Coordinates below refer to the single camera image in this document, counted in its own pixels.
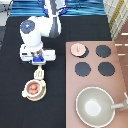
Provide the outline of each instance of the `dark background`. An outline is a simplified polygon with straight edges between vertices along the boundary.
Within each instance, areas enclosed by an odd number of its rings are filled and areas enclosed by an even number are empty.
[[[38,102],[24,99],[21,95],[26,82],[33,79],[37,69],[18,61],[23,44],[20,24],[27,18],[9,17],[6,25],[0,50],[0,128],[66,128],[65,43],[111,41],[107,16],[60,17],[60,36],[56,39],[42,38],[44,48],[55,49],[57,58],[43,66],[47,93]]]

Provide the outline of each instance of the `handle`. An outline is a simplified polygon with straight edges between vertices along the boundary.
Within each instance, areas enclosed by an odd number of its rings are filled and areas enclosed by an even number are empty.
[[[45,83],[45,81],[44,81],[44,80],[41,80],[40,82],[41,82],[41,85],[42,85],[43,87],[45,87],[45,86],[46,86],[46,83]]]
[[[77,46],[77,52],[79,52],[80,51],[80,46]]]
[[[126,92],[124,92],[124,95],[125,95],[126,99],[128,99],[128,95],[127,95],[127,93],[126,93]]]
[[[42,65],[38,65],[38,69],[42,69]]]
[[[27,95],[26,95],[26,92],[25,92],[25,91],[22,91],[22,96],[23,96],[24,98],[26,98],[26,97],[27,97]]]

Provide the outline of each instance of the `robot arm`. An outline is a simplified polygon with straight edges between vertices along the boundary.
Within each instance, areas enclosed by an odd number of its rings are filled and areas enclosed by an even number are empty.
[[[28,61],[31,53],[42,50],[43,42],[41,41],[41,36],[56,38],[61,33],[61,23],[55,0],[45,0],[45,2],[48,7],[49,17],[32,16],[28,20],[23,21],[20,25],[20,34],[24,42],[24,46],[21,46],[20,49],[20,57],[23,61]],[[29,59],[25,59],[25,53],[22,54],[23,51],[27,52]]]

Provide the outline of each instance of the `gray bowl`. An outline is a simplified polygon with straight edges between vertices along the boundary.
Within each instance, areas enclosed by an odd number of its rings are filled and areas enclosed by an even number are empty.
[[[83,89],[76,98],[76,112],[79,118],[91,127],[105,127],[115,116],[112,97],[98,87]]]

